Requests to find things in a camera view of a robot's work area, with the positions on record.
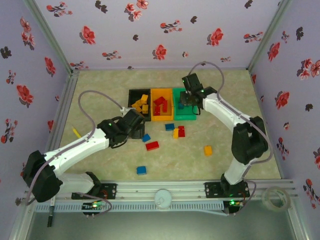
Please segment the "yellow pencil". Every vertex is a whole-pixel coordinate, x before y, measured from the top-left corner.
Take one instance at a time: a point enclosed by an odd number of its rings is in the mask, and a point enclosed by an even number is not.
[[[79,132],[77,131],[77,129],[75,129],[74,127],[72,127],[72,131],[74,132],[74,134],[80,139],[82,138],[81,135],[79,134]]]

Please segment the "yellow bin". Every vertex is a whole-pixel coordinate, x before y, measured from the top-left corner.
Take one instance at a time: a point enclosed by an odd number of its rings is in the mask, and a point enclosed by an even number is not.
[[[156,106],[154,100],[160,97],[164,97],[168,101],[167,112],[162,111],[162,105],[160,105],[160,115],[154,116]],[[151,121],[173,121],[174,120],[174,98],[172,88],[151,88]]]

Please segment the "red block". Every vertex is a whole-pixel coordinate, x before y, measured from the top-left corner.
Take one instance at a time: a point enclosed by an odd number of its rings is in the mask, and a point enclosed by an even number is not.
[[[185,127],[183,127],[183,129],[178,128],[178,136],[179,136],[179,138],[184,138],[186,136]]]
[[[147,151],[150,151],[150,150],[153,150],[153,149],[158,149],[159,148],[159,143],[158,143],[158,141],[153,141],[153,142],[147,143],[145,145],[145,147],[146,147]]]
[[[154,116],[159,116],[160,115],[160,111],[161,111],[161,107],[160,106],[155,106],[154,108]]]
[[[154,104],[155,104],[156,106],[159,106],[159,105],[163,104],[163,102],[164,102],[165,100],[166,100],[166,99],[165,99],[163,96],[161,96],[161,97],[159,97],[158,99],[154,100],[153,102],[154,102]]]
[[[162,112],[166,113],[168,111],[168,101],[164,100],[162,105]]]

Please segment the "floral wallpaper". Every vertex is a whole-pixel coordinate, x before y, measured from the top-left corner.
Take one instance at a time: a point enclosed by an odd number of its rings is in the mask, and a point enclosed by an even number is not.
[[[0,19],[0,233],[6,240],[27,189],[22,170],[30,153],[45,151],[67,72],[23,1],[2,0]]]
[[[293,1],[251,71],[278,162],[296,184],[310,239],[320,235],[319,8],[318,0]]]
[[[280,0],[35,2],[72,69],[132,70],[191,68],[203,60],[246,68]]]

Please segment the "blue block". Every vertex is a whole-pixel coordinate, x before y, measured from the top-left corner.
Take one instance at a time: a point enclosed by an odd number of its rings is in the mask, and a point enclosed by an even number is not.
[[[181,102],[179,102],[179,104],[178,104],[178,109],[184,109],[184,105],[181,103]]]
[[[165,130],[166,131],[173,131],[174,129],[175,129],[175,124],[174,123],[165,124]]]
[[[147,174],[147,168],[146,168],[146,166],[138,166],[138,167],[136,168],[136,174],[138,174],[138,175],[145,175],[145,174]]]
[[[151,139],[151,137],[149,136],[149,134],[146,134],[142,137],[142,142],[148,142]]]

